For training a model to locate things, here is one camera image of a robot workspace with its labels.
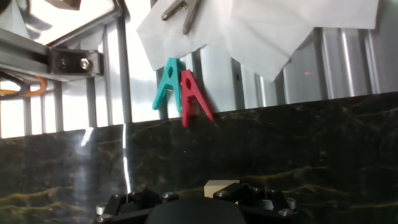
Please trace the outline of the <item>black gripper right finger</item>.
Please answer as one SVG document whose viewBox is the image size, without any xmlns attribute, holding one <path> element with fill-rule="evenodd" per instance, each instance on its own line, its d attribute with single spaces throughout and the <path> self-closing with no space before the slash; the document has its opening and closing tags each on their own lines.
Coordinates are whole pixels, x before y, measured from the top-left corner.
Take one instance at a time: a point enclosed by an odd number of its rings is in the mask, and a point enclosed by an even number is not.
<svg viewBox="0 0 398 224">
<path fill-rule="evenodd" d="M 260 217 L 290 218 L 297 215 L 297 203 L 282 191 L 232 183 L 216 191 L 214 199 L 238 203 L 245 214 Z"/>
</svg>

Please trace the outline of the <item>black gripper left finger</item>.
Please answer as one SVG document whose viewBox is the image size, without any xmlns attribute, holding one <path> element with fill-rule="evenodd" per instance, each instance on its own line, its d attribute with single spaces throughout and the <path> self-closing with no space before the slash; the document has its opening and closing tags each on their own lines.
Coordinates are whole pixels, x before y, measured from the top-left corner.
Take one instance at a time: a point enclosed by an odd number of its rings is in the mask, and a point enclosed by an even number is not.
<svg viewBox="0 0 398 224">
<path fill-rule="evenodd" d="M 176 192 L 142 191 L 114 194 L 96 206 L 95 223 L 144 223 L 153 208 L 180 198 Z"/>
</svg>

